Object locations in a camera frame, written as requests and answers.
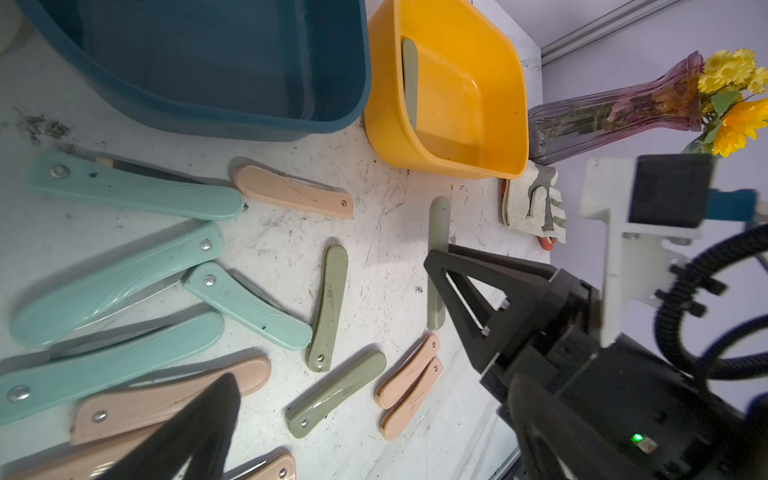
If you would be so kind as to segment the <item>mint knife lower middle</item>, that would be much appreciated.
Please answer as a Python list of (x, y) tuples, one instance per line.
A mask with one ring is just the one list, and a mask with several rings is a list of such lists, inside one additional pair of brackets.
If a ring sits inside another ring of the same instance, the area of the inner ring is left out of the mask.
[(108, 348), (1, 377), (1, 424), (41, 413), (174, 365), (214, 345), (224, 319), (207, 312)]

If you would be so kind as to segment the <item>pink knife right upper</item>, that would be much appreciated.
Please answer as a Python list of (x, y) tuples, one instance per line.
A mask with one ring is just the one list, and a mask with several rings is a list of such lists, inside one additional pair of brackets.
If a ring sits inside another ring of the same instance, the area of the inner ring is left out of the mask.
[(393, 407), (427, 369), (440, 348), (439, 338), (427, 334), (400, 369), (378, 387), (375, 393), (377, 405), (381, 409)]

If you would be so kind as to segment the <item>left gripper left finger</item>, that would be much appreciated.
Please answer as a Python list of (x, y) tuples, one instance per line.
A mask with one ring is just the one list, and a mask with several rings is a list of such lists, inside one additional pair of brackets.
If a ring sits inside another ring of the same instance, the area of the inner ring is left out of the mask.
[(241, 403), (225, 374), (101, 475), (103, 479), (220, 479)]

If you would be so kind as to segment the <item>olive knife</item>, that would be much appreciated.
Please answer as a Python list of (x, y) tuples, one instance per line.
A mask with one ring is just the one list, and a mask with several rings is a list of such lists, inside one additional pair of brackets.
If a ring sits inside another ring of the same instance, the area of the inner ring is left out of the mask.
[(412, 39), (404, 38), (401, 43), (404, 101), (409, 122), (414, 131), (418, 121), (419, 56)]
[(374, 345), (355, 354), (286, 407), (285, 421), (290, 434), (297, 439), (306, 437), (342, 403), (379, 377), (386, 367), (385, 354)]
[(348, 274), (348, 254), (339, 244), (325, 251), (322, 298), (314, 323), (306, 365), (312, 372), (327, 372), (331, 368)]
[[(429, 214), (428, 250), (439, 249), (446, 251), (450, 234), (450, 200), (445, 196), (433, 199)], [(439, 330), (445, 322), (445, 306), (431, 278), (428, 278), (427, 289), (427, 327)]]

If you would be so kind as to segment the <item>mint knife top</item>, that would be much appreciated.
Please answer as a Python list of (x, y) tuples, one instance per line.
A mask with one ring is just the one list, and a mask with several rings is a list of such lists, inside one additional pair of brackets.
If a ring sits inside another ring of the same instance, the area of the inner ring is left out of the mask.
[(32, 161), (27, 187), (71, 200), (197, 220), (231, 220), (243, 211), (244, 197), (235, 188), (150, 171), (130, 162), (51, 150)]

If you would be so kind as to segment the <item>pink knife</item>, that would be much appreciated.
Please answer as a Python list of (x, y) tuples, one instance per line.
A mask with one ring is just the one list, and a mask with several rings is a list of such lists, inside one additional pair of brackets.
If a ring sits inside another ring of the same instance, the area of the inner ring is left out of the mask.
[(378, 387), (375, 393), (377, 405), (381, 409), (393, 407), (427, 369), (440, 348), (439, 338), (427, 334), (400, 369)]
[(330, 217), (354, 218), (353, 200), (343, 190), (318, 187), (252, 164), (236, 168), (232, 180), (251, 200)]
[(240, 394), (247, 396), (266, 385), (271, 376), (271, 362), (265, 357), (256, 357), (159, 386), (91, 397), (76, 411), (70, 444), (82, 445), (165, 422), (226, 374), (235, 377)]
[(1, 467), (2, 479), (97, 479), (154, 434), (165, 421), (118, 432), (73, 420), (70, 440)]
[(253, 459), (226, 472), (227, 480), (295, 480), (296, 461), (289, 451)]
[(443, 370), (441, 361), (433, 358), (405, 399), (384, 416), (380, 433), (385, 440), (395, 440), (406, 429), (434, 388)]

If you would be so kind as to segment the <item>pink knife right lower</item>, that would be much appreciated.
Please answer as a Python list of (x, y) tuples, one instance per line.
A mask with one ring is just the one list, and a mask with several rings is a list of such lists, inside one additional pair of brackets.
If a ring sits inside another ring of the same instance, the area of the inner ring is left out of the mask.
[(441, 361), (433, 358), (405, 399), (384, 416), (380, 433), (385, 440), (395, 440), (406, 429), (434, 388), (443, 370)]

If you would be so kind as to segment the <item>white green work glove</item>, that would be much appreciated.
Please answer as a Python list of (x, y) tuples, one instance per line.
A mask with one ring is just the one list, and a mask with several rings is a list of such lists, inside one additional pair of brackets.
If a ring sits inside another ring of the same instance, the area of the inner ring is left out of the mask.
[(547, 252), (566, 242), (567, 217), (557, 180), (555, 167), (528, 161), (519, 178), (505, 181), (501, 200), (502, 223), (535, 236)]

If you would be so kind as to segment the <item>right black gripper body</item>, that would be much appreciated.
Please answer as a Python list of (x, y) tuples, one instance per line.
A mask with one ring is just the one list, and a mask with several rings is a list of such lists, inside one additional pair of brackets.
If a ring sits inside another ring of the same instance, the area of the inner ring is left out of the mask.
[(705, 397), (691, 377), (626, 336), (602, 347), (592, 333), (597, 291), (558, 273), (561, 329), (539, 334), (504, 367), (495, 358), (483, 386), (501, 404), (524, 374), (565, 404), (649, 479), (740, 479), (744, 439), (739, 417)]

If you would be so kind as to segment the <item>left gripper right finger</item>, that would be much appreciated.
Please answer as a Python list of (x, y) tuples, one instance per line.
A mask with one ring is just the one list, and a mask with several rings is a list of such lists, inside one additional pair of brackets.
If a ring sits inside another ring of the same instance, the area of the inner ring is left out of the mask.
[(511, 381), (507, 405), (531, 479), (649, 479), (590, 425), (527, 375)]

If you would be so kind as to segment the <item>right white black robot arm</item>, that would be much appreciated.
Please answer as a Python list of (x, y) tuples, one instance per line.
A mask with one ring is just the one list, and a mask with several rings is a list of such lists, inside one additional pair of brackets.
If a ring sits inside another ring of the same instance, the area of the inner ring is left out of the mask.
[(524, 478), (763, 479), (767, 398), (738, 410), (723, 393), (767, 375), (767, 304), (724, 297), (730, 268), (766, 250), (761, 226), (672, 261), (652, 294), (654, 350), (601, 343), (607, 293), (550, 265), (454, 245), (424, 265)]

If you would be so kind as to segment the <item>mint knife short middle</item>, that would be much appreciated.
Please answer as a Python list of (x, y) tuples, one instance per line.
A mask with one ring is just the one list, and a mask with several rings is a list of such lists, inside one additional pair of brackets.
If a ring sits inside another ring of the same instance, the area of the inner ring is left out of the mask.
[(309, 324), (271, 306), (215, 262), (192, 268), (183, 288), (216, 311), (287, 350), (302, 350), (312, 339)]

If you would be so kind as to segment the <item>yellow sunflower bouquet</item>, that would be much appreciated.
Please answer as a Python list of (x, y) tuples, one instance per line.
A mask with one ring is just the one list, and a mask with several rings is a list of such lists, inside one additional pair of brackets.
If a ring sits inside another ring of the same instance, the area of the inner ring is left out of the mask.
[(684, 151), (727, 158), (767, 126), (767, 69), (751, 49), (720, 50), (698, 81), (703, 131)]

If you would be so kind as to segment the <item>pink knife middle left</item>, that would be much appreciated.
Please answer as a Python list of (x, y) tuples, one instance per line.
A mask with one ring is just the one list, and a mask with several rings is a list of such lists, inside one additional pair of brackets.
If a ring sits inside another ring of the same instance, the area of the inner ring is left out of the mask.
[(73, 420), (70, 440), (1, 467), (2, 479), (97, 479), (154, 434), (165, 421), (118, 432)]

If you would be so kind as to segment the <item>dark teal storage box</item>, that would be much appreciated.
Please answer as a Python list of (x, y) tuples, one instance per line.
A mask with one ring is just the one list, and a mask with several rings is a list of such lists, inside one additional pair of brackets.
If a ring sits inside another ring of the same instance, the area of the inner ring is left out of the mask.
[(361, 1), (23, 1), (116, 110), (186, 135), (292, 142), (345, 129), (371, 91)]

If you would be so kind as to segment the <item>aluminium frame struts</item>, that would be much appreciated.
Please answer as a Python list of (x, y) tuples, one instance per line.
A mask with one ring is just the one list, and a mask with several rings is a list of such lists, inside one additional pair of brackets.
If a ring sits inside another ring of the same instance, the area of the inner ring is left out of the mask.
[(682, 4), (681, 0), (628, 1), (543, 47), (541, 49), (541, 65), (548, 67), (679, 4)]

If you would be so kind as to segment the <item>purple glass vase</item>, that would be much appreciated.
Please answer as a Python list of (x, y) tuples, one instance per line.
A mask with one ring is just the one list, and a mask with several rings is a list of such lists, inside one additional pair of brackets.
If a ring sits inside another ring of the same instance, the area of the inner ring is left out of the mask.
[(531, 108), (529, 159), (552, 165), (653, 128), (699, 132), (704, 64), (694, 52), (656, 80)]

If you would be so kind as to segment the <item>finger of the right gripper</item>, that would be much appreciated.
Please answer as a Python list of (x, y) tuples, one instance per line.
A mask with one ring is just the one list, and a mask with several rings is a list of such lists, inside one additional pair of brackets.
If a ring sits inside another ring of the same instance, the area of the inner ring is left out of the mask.
[(561, 329), (561, 301), (553, 290), (557, 273), (544, 279), (437, 249), (424, 267), (479, 373), (497, 357), (509, 366), (535, 336)]
[(481, 262), (485, 262), (486, 264), (509, 268), (526, 274), (536, 275), (544, 279), (551, 279), (558, 271), (556, 267), (550, 264), (498, 255), (455, 244), (450, 244), (448, 246), (448, 252), (452, 254), (458, 254), (473, 260), (479, 260)]

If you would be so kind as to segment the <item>yellow storage box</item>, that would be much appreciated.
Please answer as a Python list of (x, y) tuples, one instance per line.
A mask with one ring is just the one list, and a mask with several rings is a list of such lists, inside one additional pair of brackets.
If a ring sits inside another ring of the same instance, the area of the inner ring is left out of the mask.
[[(385, 1), (368, 23), (368, 140), (389, 165), (460, 178), (520, 177), (528, 162), (523, 67), (468, 1)], [(418, 49), (418, 121), (404, 101), (401, 43)]]

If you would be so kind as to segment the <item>pink knife top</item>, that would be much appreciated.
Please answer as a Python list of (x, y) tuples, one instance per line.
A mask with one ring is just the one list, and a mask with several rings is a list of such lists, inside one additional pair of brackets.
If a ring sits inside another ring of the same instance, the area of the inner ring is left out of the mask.
[(236, 168), (232, 180), (251, 200), (330, 217), (354, 218), (353, 200), (343, 190), (318, 187), (252, 164)]

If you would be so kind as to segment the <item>pink knife bottom left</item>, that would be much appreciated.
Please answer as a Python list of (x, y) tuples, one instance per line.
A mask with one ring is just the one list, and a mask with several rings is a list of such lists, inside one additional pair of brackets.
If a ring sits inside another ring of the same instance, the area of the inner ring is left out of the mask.
[(295, 480), (296, 461), (289, 451), (253, 459), (226, 472), (227, 480)]

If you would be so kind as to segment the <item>pink knife upper left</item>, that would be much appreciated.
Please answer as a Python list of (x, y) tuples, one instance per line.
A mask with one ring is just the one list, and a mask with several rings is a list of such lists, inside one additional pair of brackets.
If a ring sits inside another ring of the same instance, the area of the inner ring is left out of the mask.
[(91, 397), (76, 411), (70, 444), (82, 445), (165, 422), (226, 374), (235, 377), (240, 394), (247, 396), (266, 385), (271, 376), (271, 362), (265, 357), (256, 357), (159, 386)]

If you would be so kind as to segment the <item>mint knife upper middle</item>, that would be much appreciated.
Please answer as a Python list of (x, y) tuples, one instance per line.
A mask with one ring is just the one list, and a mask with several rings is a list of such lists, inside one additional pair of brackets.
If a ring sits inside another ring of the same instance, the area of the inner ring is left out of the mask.
[(173, 285), (223, 250), (221, 232), (209, 222), (43, 295), (15, 315), (10, 334), (27, 347), (51, 345), (114, 315), (140, 293)]

